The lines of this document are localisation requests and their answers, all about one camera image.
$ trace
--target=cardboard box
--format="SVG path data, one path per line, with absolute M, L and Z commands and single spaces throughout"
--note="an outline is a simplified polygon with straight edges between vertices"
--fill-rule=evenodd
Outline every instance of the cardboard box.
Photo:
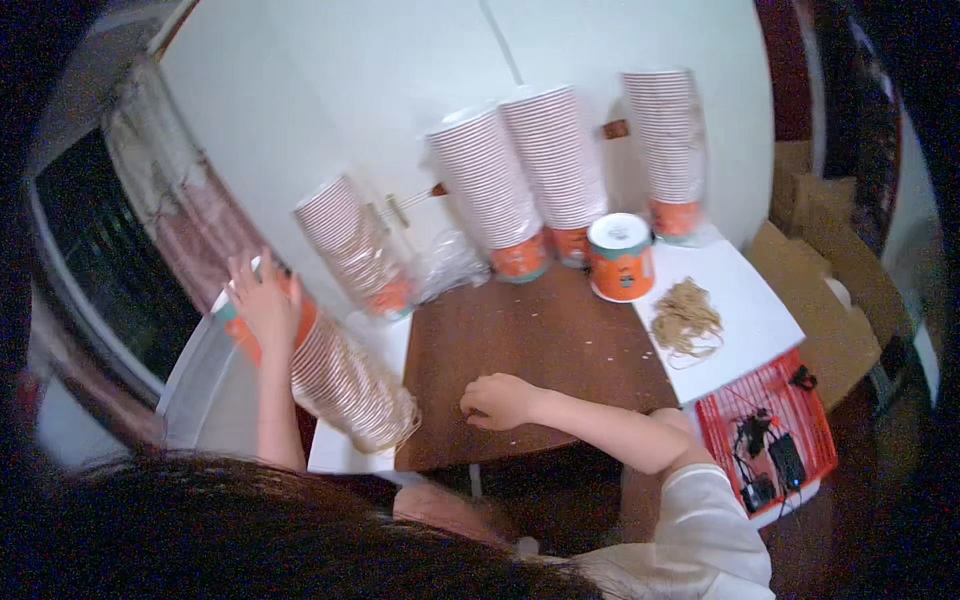
M 800 356 L 817 376 L 817 393 L 830 411 L 880 357 L 870 321 L 859 307 L 848 310 L 829 288 L 830 263 L 771 222 L 760 228 L 747 258 L 806 334 Z
M 894 338 L 913 338 L 913 325 L 900 290 L 879 258 L 857 236 L 847 221 L 849 212 L 837 205 L 811 202 L 803 239 L 829 261 L 833 276 L 863 309 L 881 348 Z
M 770 220 L 781 231 L 789 231 L 793 224 L 793 175 L 810 172 L 810 142 L 777 142 L 774 144 L 774 184 L 770 197 Z
M 794 193 L 792 218 L 790 228 L 780 228 L 781 231 L 790 237 L 805 237 L 804 228 L 815 227 L 818 223 L 818 217 L 811 211 L 819 208 L 829 210 L 843 224 L 849 221 L 856 199 L 856 178 L 822 180 L 809 173 L 794 173 L 791 179 Z

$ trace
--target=red plastic basket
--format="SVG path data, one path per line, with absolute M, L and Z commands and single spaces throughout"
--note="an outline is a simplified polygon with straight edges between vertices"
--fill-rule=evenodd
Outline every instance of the red plastic basket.
M 737 425 L 758 408 L 765 408 L 777 417 L 775 433 L 790 433 L 806 470 L 804 484 L 823 478 L 837 466 L 837 453 L 820 397 L 815 390 L 807 391 L 789 383 L 801 364 L 800 354 L 794 348 L 766 367 L 740 377 L 696 404 L 704 444 L 717 464 L 727 472 L 733 494 L 741 504 L 740 489 L 744 482 L 734 463 L 732 447 L 736 442 Z M 778 509 L 784 502 L 784 493 L 766 452 L 753 459 L 751 467 L 757 472 L 767 472 L 771 480 L 777 482 L 779 495 L 750 515 L 750 518 L 757 518 Z

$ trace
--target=hand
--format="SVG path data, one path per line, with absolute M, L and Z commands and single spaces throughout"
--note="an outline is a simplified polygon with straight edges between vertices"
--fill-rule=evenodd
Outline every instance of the hand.
M 257 281 L 251 270 L 251 259 L 249 256 L 229 258 L 233 287 L 225 285 L 224 289 L 236 308 L 237 315 L 247 322 L 264 355 L 285 354 L 289 359 L 296 342 L 303 307 L 300 276 L 293 275 L 290 281 L 290 296 L 287 296 L 276 280 L 276 268 L 270 249 L 263 249 L 260 256 L 259 273 L 262 281 Z
M 550 390 L 530 385 L 519 377 L 499 372 L 467 385 L 467 391 L 460 399 L 460 410 L 469 415 L 467 423 L 471 425 L 504 431 L 532 422 L 536 409 L 552 394 Z M 471 415 L 471 411 L 483 415 Z

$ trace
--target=wooden table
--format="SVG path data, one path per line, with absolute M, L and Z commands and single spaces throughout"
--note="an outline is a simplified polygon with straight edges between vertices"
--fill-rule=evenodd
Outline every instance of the wooden table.
M 677 406 L 634 308 L 597 298 L 583 272 L 555 264 L 531 283 L 459 287 L 417 309 L 404 384 L 423 424 L 397 452 L 395 469 L 482 463 L 575 441 L 541 425 L 467 425 L 464 389 L 495 372 L 638 412 Z

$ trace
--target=black hair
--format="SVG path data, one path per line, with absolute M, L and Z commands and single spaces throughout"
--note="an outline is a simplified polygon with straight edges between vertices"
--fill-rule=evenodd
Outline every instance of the black hair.
M 601 598 L 575 567 L 393 521 L 308 474 L 158 455 L 64 486 L 41 597 Z

